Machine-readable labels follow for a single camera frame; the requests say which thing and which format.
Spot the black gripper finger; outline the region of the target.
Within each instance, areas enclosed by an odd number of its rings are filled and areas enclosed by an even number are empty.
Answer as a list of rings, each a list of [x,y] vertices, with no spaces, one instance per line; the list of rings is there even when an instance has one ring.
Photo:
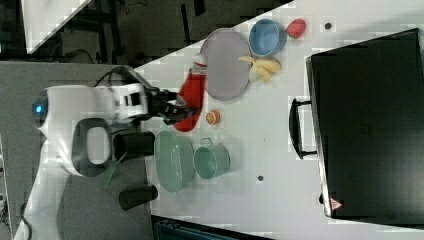
[[[184,105],[167,104],[164,112],[164,122],[167,125],[172,125],[188,119],[199,112],[200,109],[197,107],[190,108]]]

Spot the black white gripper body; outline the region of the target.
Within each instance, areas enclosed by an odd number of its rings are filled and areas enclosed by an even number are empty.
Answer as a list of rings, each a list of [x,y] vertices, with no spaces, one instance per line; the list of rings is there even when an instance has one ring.
[[[115,109],[117,121],[149,120],[153,117],[162,117],[165,121],[170,121],[174,108],[171,101],[177,99],[177,94],[133,83],[115,86],[114,97],[117,103]]]

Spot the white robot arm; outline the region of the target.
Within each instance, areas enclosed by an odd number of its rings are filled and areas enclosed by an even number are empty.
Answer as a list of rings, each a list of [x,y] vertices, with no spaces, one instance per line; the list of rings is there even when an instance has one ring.
[[[112,128],[161,117],[179,123],[199,112],[180,94],[152,86],[129,66],[107,72],[123,85],[59,85],[44,89],[32,115],[45,140],[38,171],[13,240],[61,240],[57,215],[70,176],[96,177],[112,166]]]

